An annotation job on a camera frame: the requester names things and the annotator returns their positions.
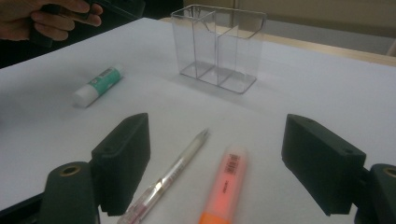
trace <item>glue stick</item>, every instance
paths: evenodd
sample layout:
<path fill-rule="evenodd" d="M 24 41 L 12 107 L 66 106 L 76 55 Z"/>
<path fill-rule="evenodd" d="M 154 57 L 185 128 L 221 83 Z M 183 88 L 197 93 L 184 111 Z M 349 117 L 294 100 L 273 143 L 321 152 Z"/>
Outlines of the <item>glue stick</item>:
<path fill-rule="evenodd" d="M 73 94 L 73 101 L 76 105 L 87 107 L 116 84 L 122 78 L 123 72 L 119 64 L 107 68 L 105 72 L 76 91 Z"/>
<path fill-rule="evenodd" d="M 231 224 L 247 167 L 247 151 L 229 147 L 221 160 L 199 224 Z"/>

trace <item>silver pen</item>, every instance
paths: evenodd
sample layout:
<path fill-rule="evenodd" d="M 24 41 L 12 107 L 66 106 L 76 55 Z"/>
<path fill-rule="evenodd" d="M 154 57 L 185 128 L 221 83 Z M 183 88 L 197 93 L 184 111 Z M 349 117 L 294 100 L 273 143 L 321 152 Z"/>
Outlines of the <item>silver pen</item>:
<path fill-rule="evenodd" d="M 119 219 L 118 224 L 138 224 L 149 212 L 151 207 L 161 198 L 172 185 L 184 167 L 189 163 L 195 152 L 204 144 L 209 136 L 208 129 L 201 131 L 178 156 L 177 160 L 156 183 L 148 187 L 142 196 Z"/>

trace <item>hand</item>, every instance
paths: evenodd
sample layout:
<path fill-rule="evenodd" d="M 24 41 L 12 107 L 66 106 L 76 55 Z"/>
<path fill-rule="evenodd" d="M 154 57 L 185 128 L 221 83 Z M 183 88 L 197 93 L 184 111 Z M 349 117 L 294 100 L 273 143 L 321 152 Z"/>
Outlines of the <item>hand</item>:
<path fill-rule="evenodd" d="M 39 11 L 44 5 L 55 4 L 63 7 L 60 15 Z M 65 40 L 68 31 L 75 28 L 75 21 L 93 26 L 101 24 L 103 9 L 93 4 L 90 16 L 82 21 L 73 12 L 86 13 L 89 4 L 83 0 L 0 0 L 0 39 L 25 40 L 29 38 L 33 26 L 37 31 L 54 40 Z"/>

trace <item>barcode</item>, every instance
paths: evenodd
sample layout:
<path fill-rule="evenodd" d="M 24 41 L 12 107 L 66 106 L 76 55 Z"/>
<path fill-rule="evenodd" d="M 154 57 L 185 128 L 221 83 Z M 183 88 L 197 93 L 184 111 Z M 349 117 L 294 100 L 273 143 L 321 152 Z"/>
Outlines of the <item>barcode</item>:
<path fill-rule="evenodd" d="M 230 154 L 227 165 L 225 167 L 225 173 L 235 175 L 236 169 L 238 168 L 239 156 Z"/>

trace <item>finger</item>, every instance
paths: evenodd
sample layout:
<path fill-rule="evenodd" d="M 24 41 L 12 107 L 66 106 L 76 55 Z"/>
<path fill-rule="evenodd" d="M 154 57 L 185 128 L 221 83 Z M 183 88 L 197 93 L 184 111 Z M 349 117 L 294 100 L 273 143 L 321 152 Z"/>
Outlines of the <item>finger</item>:
<path fill-rule="evenodd" d="M 87 20 L 81 20 L 79 18 L 76 18 L 76 21 L 79 21 L 79 22 L 85 23 L 85 24 L 89 24 L 92 26 L 96 26 L 96 27 L 100 26 L 102 24 L 102 19 L 99 16 L 93 15 L 93 14 L 90 14 L 88 16 Z"/>
<path fill-rule="evenodd" d="M 103 13 L 103 8 L 98 4 L 92 4 L 91 6 L 91 14 L 100 16 Z"/>
<path fill-rule="evenodd" d="M 61 41 L 66 40 L 69 37 L 69 33 L 64 30 L 56 29 L 41 23 L 35 22 L 35 29 L 42 35 L 46 35 L 53 40 Z"/>
<path fill-rule="evenodd" d="M 0 39 L 27 40 L 29 38 L 31 23 L 26 20 L 13 22 L 0 22 Z"/>
<path fill-rule="evenodd" d="M 31 17 L 33 21 L 60 30 L 72 31 L 75 28 L 75 23 L 72 19 L 59 15 L 52 15 L 42 11 L 36 11 L 32 13 Z"/>
<path fill-rule="evenodd" d="M 90 5 L 84 0 L 41 0 L 41 4 L 55 4 L 75 12 L 90 11 Z"/>

